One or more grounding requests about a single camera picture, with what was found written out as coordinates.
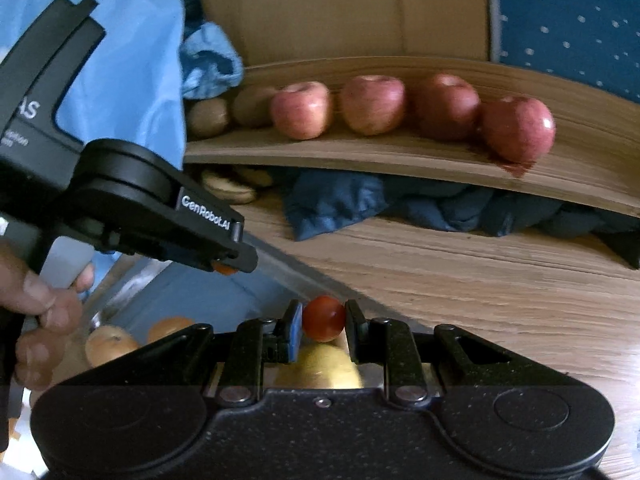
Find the person left hand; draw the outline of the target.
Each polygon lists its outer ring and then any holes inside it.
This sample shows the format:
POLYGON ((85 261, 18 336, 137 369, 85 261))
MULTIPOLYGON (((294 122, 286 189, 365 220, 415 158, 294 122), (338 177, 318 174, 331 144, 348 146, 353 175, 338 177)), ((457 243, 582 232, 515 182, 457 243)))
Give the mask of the person left hand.
POLYGON ((79 326, 79 295, 93 282, 94 265, 88 264, 70 288, 53 288, 8 243, 1 244, 1 307, 39 318, 39 326, 21 335, 15 344, 14 376, 19 384, 36 391, 49 387, 53 371, 63 361, 66 337, 79 326))

